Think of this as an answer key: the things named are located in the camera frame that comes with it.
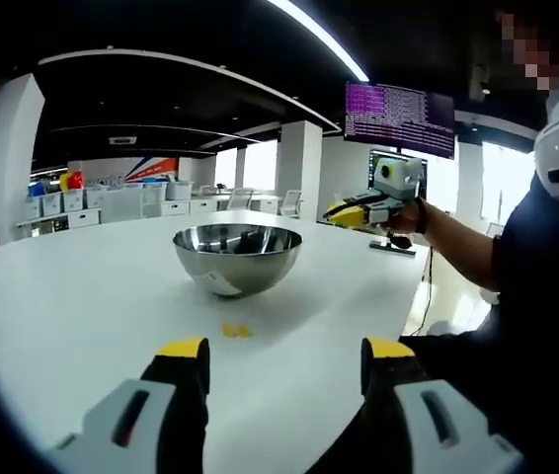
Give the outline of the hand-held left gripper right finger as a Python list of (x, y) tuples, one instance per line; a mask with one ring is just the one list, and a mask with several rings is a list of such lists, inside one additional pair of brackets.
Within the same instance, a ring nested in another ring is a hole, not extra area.
[(382, 473), (517, 473), (522, 454), (449, 383), (429, 378), (407, 346), (361, 342), (364, 465)]

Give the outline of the person's right hand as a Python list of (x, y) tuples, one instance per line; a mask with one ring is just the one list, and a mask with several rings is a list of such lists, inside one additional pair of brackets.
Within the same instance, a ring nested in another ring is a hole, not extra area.
[(395, 215), (382, 223), (381, 226), (394, 234), (415, 233), (421, 219), (420, 203), (423, 203), (420, 198), (406, 202)]

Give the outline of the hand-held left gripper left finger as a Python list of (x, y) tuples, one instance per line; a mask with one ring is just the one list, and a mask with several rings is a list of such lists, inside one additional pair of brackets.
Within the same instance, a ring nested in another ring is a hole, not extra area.
[(209, 363), (206, 338), (165, 345), (47, 453), (52, 465), (61, 473), (201, 473)]

